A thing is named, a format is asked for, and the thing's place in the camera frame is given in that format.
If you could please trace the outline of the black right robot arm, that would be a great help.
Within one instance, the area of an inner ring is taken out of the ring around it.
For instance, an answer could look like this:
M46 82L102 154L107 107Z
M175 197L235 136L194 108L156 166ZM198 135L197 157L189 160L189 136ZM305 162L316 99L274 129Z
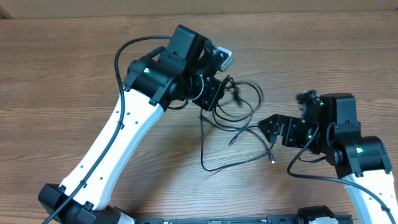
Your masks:
M377 136L362 136L357 119L356 99L351 93L317 95L307 90L296 96L301 105L299 118L273 114L259 122L259 129L274 144L323 154L335 168L336 177L287 173L300 179L343 184L360 223L397 223L397 199L392 164L387 149Z

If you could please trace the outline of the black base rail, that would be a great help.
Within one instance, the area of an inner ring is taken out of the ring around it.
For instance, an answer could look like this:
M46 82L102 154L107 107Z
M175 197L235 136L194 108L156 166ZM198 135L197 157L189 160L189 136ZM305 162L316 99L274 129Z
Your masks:
M298 215L268 215L260 218L191 218L191 219L161 219L121 217L118 221L95 221L95 223L137 223L137 224L296 224L296 223L331 223L353 224L350 215L336 215L334 218L320 217L313 221L305 221Z

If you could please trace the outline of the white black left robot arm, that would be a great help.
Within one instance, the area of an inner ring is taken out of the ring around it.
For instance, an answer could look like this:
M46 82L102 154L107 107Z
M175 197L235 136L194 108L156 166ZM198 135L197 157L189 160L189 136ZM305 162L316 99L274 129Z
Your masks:
M40 191L48 221L134 223L133 217L109 205L127 162L171 102L212 110L224 90L215 74L225 71L233 58L230 50L180 25L167 46L132 61L126 77L117 79L118 102L89 151L60 184L45 184Z

